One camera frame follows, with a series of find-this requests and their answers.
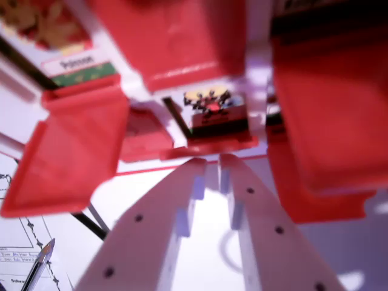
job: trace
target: printed label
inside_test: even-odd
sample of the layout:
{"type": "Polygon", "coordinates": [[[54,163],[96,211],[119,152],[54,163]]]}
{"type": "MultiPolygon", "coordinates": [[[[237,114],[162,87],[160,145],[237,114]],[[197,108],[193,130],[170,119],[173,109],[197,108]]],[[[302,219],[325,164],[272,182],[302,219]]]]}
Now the printed label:
{"type": "Polygon", "coordinates": [[[99,48],[87,50],[71,56],[54,59],[42,64],[49,77],[73,73],[84,68],[109,62],[109,57],[99,48]]]}

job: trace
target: red plastic tray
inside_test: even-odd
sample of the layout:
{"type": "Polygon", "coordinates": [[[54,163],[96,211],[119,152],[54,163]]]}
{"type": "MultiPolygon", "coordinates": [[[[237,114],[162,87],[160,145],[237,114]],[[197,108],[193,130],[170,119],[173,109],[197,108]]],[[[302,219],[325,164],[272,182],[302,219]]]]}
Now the red plastic tray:
{"type": "Polygon", "coordinates": [[[365,217],[364,203],[375,191],[319,196],[304,185],[286,139],[270,142],[267,154],[280,202],[295,223],[365,217]]]}
{"type": "Polygon", "coordinates": [[[80,212],[116,173],[128,114],[119,76],[47,92],[51,115],[25,147],[4,217],[80,212]]]}
{"type": "Polygon", "coordinates": [[[388,185],[388,40],[275,61],[301,179],[314,192],[388,185]]]}

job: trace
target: small game card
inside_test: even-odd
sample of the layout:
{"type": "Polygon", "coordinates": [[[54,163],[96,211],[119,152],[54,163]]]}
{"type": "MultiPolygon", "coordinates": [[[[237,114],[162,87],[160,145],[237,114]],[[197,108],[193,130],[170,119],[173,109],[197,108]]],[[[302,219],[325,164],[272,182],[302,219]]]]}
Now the small game card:
{"type": "Polygon", "coordinates": [[[175,94],[164,102],[187,138],[248,129],[244,95],[222,86],[175,94]]]}

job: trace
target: white table surface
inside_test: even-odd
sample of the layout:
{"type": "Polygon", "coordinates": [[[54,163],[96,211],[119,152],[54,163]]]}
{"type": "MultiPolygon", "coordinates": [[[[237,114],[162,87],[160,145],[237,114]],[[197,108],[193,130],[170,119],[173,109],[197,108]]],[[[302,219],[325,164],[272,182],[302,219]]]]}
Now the white table surface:
{"type": "MultiPolygon", "coordinates": [[[[275,186],[266,158],[247,160],[270,190],[275,186]]],[[[92,203],[109,227],[172,169],[122,175],[105,182],[92,203]]],[[[192,236],[184,239],[173,291],[244,290],[236,234],[229,228],[227,202],[218,193],[216,164],[206,171],[205,199],[198,201],[192,236]]],[[[388,195],[380,191],[366,202],[367,218],[303,225],[300,228],[349,291],[388,290],[388,195]]],[[[101,241],[68,214],[46,217],[68,276],[75,285],[101,241]]]]}

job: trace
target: screw hole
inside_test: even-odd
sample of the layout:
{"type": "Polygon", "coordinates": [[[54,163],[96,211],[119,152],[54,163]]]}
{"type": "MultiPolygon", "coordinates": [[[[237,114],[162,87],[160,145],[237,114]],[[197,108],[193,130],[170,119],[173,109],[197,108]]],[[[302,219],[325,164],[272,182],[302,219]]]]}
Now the screw hole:
{"type": "Polygon", "coordinates": [[[252,285],[253,279],[251,275],[248,275],[248,285],[252,285]]]}
{"type": "Polygon", "coordinates": [[[315,290],[316,291],[326,291],[326,287],[322,283],[316,283],[315,284],[315,290]]]}
{"type": "Polygon", "coordinates": [[[137,214],[136,216],[135,216],[135,221],[136,222],[140,222],[140,221],[142,221],[143,220],[143,216],[141,215],[141,214],[137,214]]]}
{"type": "Polygon", "coordinates": [[[282,235],[284,233],[284,229],[281,226],[276,226],[275,231],[277,233],[279,233],[280,235],[282,235]]]}
{"type": "Polygon", "coordinates": [[[106,268],[106,270],[104,272],[104,276],[105,276],[105,278],[110,278],[113,276],[114,273],[115,273],[114,268],[108,267],[108,268],[106,268]]]}

